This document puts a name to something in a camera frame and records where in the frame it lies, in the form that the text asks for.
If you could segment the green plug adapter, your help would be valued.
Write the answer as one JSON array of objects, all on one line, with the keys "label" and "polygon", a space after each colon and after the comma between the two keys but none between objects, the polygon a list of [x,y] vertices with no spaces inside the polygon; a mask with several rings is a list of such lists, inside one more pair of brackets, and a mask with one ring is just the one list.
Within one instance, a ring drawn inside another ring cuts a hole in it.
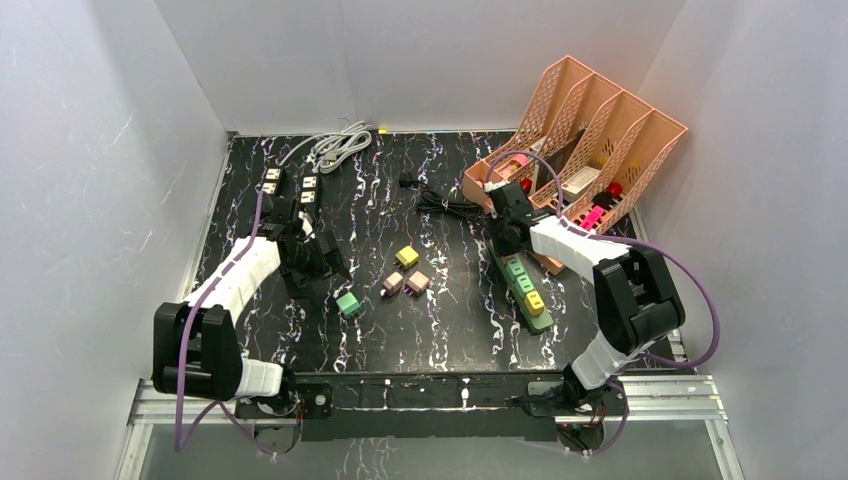
[{"label": "green plug adapter", "polygon": [[517,276],[514,285],[521,299],[524,299],[529,293],[535,290],[535,286],[527,274]]},{"label": "green plug adapter", "polygon": [[519,277],[526,274],[524,264],[518,257],[510,258],[504,266],[511,281],[517,281]]}]

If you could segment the black power strip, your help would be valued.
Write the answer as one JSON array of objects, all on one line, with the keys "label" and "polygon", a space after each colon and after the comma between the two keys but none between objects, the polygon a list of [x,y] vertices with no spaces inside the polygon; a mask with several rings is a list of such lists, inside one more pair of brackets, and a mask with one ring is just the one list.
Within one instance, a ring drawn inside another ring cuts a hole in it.
[{"label": "black power strip", "polygon": [[274,205],[274,199],[280,195],[286,182],[287,174],[282,168],[269,168],[266,170],[261,184],[261,212],[270,212]]},{"label": "black power strip", "polygon": [[301,221],[302,231],[310,234],[320,219],[322,180],[319,175],[306,175],[301,179],[297,201],[297,217]]}]

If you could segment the pink plug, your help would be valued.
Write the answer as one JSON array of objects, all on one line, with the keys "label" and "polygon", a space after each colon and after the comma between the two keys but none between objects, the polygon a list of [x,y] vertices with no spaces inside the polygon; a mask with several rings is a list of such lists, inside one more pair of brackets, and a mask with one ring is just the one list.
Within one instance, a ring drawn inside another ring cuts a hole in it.
[{"label": "pink plug", "polygon": [[391,297],[395,295],[405,283],[405,278],[400,272],[392,272],[382,283],[380,295],[382,297]]}]

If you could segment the yellow plug adapter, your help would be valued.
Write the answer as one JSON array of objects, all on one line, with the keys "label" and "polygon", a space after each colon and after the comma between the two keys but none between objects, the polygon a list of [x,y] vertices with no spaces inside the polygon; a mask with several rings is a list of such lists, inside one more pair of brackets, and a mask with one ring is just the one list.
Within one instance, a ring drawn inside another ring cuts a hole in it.
[{"label": "yellow plug adapter", "polygon": [[395,263],[403,270],[408,270],[415,266],[419,259],[419,253],[411,245],[401,248],[395,254]]}]

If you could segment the green power strip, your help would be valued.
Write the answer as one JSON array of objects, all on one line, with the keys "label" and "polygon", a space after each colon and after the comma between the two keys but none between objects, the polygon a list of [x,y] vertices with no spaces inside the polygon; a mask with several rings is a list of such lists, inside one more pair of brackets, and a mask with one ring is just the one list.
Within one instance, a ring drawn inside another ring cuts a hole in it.
[{"label": "green power strip", "polygon": [[518,255],[498,255],[491,240],[486,241],[486,247],[504,277],[510,295],[524,316],[529,330],[533,334],[540,334],[551,329],[554,319],[521,258]]}]

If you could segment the pink plug adapter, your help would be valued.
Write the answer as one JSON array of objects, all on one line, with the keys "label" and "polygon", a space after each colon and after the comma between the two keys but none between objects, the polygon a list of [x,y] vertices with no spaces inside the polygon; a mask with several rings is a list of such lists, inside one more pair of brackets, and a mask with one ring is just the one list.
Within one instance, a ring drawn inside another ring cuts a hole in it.
[{"label": "pink plug adapter", "polygon": [[421,271],[412,273],[404,283],[404,291],[412,297],[420,297],[430,286],[431,279]]}]

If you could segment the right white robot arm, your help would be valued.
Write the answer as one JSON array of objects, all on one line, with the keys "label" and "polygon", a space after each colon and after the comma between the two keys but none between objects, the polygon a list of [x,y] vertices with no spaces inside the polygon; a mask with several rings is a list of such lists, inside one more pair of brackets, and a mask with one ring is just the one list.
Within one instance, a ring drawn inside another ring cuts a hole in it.
[{"label": "right white robot arm", "polygon": [[563,370],[552,397],[577,414],[603,399],[611,377],[685,322],[685,310],[664,256],[630,238],[603,240],[550,208],[533,206],[515,182],[487,183],[495,252],[552,258],[591,284],[598,331]]}]

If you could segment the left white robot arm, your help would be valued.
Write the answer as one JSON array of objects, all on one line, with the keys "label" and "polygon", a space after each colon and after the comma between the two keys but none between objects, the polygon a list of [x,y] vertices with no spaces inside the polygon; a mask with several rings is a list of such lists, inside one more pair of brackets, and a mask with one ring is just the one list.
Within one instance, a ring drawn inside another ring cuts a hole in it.
[{"label": "left white robot arm", "polygon": [[236,340],[246,304],[274,273],[293,300],[313,299],[315,283],[350,275],[335,236],[317,231],[315,208],[262,194],[250,235],[234,243],[201,287],[155,312],[155,389],[219,401],[260,397],[275,416],[293,412],[299,391],[287,382],[286,368],[243,357]]}]

